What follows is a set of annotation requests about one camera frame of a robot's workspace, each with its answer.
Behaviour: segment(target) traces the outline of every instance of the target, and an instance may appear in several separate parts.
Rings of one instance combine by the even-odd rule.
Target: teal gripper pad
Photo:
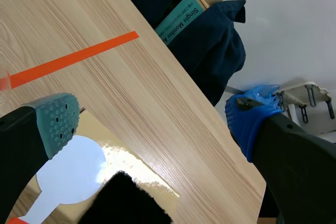
[[[72,94],[50,95],[25,104],[35,109],[37,127],[49,159],[72,139],[79,122],[79,104]]]

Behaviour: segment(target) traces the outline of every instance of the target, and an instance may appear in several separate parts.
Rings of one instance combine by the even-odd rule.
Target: wood grain surface
[[[1,8],[10,74],[133,30],[140,38],[13,89],[0,115],[70,92],[181,195],[176,223],[256,223],[264,180],[130,0],[3,0]]]

